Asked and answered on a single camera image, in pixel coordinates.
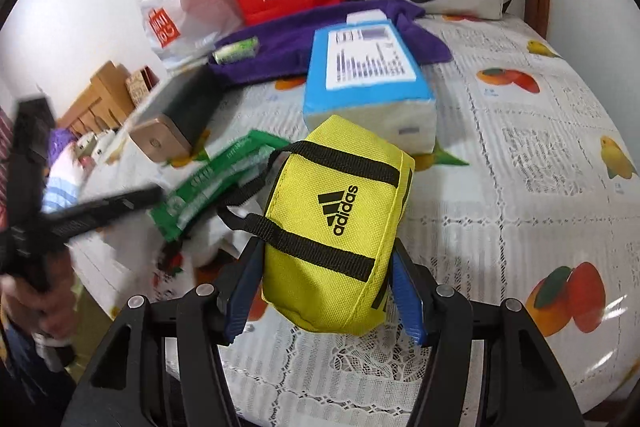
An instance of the blue gripper pad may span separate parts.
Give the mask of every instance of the blue gripper pad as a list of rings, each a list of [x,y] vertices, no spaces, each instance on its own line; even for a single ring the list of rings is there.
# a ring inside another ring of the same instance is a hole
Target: blue gripper pad
[[[395,249],[392,254],[391,288],[394,302],[400,312],[404,331],[416,344],[425,346],[427,332],[422,318],[422,300],[418,297],[414,284],[404,268],[400,254]]]
[[[246,253],[250,252],[242,252],[240,256],[241,263],[242,256]],[[260,284],[260,280],[262,279],[262,272],[264,270],[264,243],[259,241],[258,247],[250,254],[251,258],[244,268],[236,284],[236,289],[231,294],[226,306],[225,338],[230,343],[235,340],[236,336],[244,331],[244,325],[249,316],[251,304],[254,301],[258,284]]]

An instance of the silver screw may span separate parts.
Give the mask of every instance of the silver screw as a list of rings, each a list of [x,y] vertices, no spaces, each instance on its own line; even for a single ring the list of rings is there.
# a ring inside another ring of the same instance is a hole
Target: silver screw
[[[196,293],[200,297],[206,297],[207,295],[211,295],[213,293],[213,290],[214,290],[213,286],[207,282],[198,286],[196,288]]]
[[[145,303],[145,298],[142,295],[133,295],[128,301],[129,308],[140,308]]]
[[[449,286],[448,284],[441,284],[436,288],[436,293],[440,297],[452,297],[455,293],[455,290]]]
[[[522,303],[517,299],[507,299],[504,305],[512,312],[519,312],[522,309]]]

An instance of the adidas logo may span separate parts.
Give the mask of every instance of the adidas logo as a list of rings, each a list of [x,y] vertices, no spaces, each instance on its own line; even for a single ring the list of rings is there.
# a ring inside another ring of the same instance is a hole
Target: adidas logo
[[[358,188],[355,185],[350,185],[346,194],[344,190],[318,194],[318,203],[322,205],[322,213],[326,216],[326,223],[329,227],[334,227],[335,235],[344,233],[344,227],[347,226],[357,191]]]

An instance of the dark pants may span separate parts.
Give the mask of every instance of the dark pants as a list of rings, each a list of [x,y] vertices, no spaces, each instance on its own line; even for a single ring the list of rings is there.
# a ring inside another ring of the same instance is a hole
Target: dark pants
[[[12,326],[6,336],[13,364],[8,362],[5,371],[0,362],[0,424],[15,418],[7,425],[58,427],[76,384],[66,371],[47,368],[30,336]]]

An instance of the blue tissue package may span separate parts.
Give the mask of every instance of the blue tissue package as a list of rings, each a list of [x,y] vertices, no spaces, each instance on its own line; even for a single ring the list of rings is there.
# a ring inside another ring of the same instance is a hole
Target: blue tissue package
[[[312,131],[332,114],[406,153],[433,151],[436,100],[390,21],[316,31],[303,115]]]

